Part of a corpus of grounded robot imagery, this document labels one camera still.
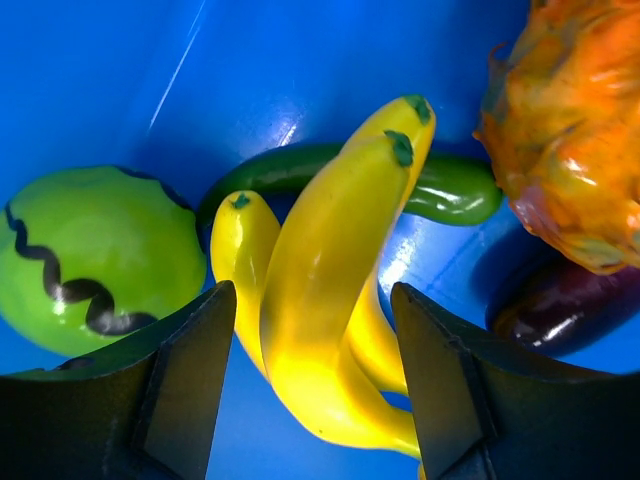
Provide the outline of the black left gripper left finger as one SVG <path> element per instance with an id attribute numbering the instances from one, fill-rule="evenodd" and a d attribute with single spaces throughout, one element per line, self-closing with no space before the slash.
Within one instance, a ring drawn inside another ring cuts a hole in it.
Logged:
<path id="1" fill-rule="evenodd" d="M 202 479 L 234 329 L 221 282 L 52 370 L 1 379 L 5 479 Z"/>

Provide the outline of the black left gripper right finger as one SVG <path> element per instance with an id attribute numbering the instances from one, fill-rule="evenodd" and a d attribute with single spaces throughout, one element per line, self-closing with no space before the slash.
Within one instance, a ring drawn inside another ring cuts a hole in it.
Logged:
<path id="1" fill-rule="evenodd" d="M 406 283 L 391 306 L 428 478 L 638 477 L 637 374 L 527 351 Z"/>

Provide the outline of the yellow toy banana bunch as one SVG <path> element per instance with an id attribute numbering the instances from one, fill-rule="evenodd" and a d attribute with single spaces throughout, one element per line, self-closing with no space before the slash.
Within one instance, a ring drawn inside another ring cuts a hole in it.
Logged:
<path id="1" fill-rule="evenodd" d="M 419 94 L 372 114 L 302 190 L 284 221 L 252 189 L 213 218 L 214 276 L 236 290 L 235 331 L 293 417 L 319 439 L 420 454 L 412 415 L 390 405 L 348 325 L 413 191 L 435 132 Z"/>

